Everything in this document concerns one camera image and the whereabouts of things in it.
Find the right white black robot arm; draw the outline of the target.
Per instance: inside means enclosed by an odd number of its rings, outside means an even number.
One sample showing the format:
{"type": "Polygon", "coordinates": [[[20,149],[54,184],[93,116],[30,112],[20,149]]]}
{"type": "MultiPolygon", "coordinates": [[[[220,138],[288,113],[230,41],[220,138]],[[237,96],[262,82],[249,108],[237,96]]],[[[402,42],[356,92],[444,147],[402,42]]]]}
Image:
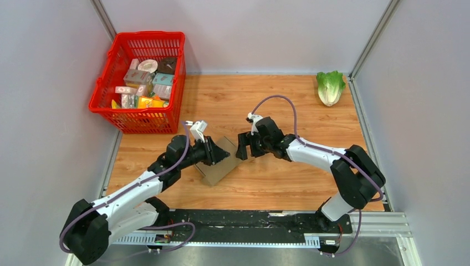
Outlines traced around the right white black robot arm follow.
{"type": "Polygon", "coordinates": [[[381,188],[386,178],[362,147],[333,148],[296,134],[284,134],[269,116],[250,114],[247,121],[252,128],[238,134],[236,158],[246,160],[249,155],[272,154],[278,159],[306,163],[332,174],[338,192],[317,211],[316,225],[321,231],[332,231],[343,215],[363,209],[375,195],[383,195],[381,188]]]}

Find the orange yellow snack packet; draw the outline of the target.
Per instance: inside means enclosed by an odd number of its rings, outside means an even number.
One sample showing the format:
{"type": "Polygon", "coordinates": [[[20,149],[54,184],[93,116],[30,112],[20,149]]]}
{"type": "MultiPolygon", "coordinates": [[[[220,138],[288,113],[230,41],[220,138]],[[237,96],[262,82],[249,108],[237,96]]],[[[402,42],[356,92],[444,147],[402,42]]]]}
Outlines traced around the orange yellow snack packet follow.
{"type": "Polygon", "coordinates": [[[160,98],[149,98],[145,96],[139,96],[137,100],[138,109],[148,109],[148,108],[166,108],[169,106],[169,102],[162,100],[160,98]]]}

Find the dark brown round item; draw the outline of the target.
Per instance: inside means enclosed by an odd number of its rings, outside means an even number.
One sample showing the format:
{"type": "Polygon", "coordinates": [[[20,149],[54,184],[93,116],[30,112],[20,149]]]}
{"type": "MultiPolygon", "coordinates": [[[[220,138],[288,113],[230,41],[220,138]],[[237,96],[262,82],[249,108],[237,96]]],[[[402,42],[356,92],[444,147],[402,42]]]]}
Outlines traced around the dark brown round item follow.
{"type": "Polygon", "coordinates": [[[165,57],[158,62],[157,72],[174,75],[176,72],[177,57],[165,57]]]}

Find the brown cardboard paper box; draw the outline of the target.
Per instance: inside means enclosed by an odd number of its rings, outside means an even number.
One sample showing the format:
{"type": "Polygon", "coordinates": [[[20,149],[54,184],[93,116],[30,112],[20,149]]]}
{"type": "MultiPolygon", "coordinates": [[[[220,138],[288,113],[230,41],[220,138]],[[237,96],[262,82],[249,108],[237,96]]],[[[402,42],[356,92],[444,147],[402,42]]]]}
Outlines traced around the brown cardboard paper box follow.
{"type": "Polygon", "coordinates": [[[202,176],[202,183],[207,186],[215,186],[243,162],[236,158],[237,146],[228,137],[224,136],[218,139],[216,145],[227,151],[229,156],[212,166],[205,165],[204,163],[195,165],[195,169],[202,176]]]}

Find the pink grey carton box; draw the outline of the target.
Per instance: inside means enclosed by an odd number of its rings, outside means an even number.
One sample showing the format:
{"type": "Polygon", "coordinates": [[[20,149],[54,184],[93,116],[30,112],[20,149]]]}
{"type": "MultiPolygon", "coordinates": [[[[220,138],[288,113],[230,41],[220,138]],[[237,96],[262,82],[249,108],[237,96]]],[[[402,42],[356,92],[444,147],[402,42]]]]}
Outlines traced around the pink grey carton box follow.
{"type": "Polygon", "coordinates": [[[140,71],[137,69],[128,69],[123,77],[125,84],[148,84],[152,80],[152,74],[147,71],[140,71]]]}

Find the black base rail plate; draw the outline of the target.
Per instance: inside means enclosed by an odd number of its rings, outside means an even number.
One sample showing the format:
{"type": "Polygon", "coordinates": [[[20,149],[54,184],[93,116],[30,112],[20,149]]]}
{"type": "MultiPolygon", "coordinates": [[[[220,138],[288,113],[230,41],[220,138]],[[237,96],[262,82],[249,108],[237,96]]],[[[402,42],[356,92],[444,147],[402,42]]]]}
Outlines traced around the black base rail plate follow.
{"type": "Polygon", "coordinates": [[[248,210],[176,209],[159,216],[156,226],[181,222],[195,225],[192,242],[205,243],[301,243],[306,234],[350,234],[346,214],[322,228],[314,213],[248,210]]]}

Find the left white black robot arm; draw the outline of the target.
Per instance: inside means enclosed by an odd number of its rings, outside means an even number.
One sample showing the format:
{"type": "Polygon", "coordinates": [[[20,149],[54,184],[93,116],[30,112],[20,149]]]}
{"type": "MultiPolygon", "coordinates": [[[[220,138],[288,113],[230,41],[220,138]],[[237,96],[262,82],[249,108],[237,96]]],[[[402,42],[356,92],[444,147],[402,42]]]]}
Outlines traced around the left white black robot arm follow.
{"type": "Polygon", "coordinates": [[[140,228],[166,228],[169,214],[151,204],[156,195],[176,183],[184,168],[198,163],[213,166],[229,156],[209,136],[194,144],[187,135],[174,136],[166,151],[137,179],[109,196],[74,203],[59,235],[61,250],[89,265],[113,240],[140,228]]]}

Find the green lettuce head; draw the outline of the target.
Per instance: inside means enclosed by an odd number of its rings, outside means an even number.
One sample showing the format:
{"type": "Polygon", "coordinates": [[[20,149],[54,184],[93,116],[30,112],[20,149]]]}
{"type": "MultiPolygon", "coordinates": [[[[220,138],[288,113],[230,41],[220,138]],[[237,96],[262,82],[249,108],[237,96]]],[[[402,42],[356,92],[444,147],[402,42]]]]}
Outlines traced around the green lettuce head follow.
{"type": "Polygon", "coordinates": [[[321,102],[328,107],[335,105],[346,87],[343,74],[337,70],[328,73],[318,72],[316,81],[321,102]]]}

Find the teal small box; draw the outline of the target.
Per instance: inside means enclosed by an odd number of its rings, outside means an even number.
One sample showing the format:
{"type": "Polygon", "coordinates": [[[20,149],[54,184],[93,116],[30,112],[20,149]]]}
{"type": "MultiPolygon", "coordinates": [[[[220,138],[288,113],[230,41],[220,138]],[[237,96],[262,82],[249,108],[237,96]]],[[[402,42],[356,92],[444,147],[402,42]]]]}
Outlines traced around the teal small box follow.
{"type": "Polygon", "coordinates": [[[174,81],[173,74],[164,74],[164,73],[156,73],[154,79],[152,80],[153,85],[164,85],[164,86],[172,86],[174,81]]]}

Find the red plastic shopping basket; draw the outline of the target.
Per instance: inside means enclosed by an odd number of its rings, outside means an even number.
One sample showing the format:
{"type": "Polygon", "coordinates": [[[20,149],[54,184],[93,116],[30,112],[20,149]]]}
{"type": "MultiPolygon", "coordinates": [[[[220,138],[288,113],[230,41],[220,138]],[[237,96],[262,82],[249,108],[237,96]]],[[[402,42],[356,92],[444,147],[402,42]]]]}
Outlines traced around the red plastic shopping basket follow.
{"type": "Polygon", "coordinates": [[[124,134],[178,131],[186,79],[182,32],[116,35],[89,110],[124,134]]]}

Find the pink white small box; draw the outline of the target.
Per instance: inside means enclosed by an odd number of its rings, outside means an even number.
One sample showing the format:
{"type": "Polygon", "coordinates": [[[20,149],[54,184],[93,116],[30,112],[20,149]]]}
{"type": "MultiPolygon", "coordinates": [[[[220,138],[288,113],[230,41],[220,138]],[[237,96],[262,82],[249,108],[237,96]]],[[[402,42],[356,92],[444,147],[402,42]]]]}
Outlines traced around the pink white small box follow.
{"type": "Polygon", "coordinates": [[[117,94],[136,94],[137,89],[129,86],[116,86],[115,92],[117,94]]]}

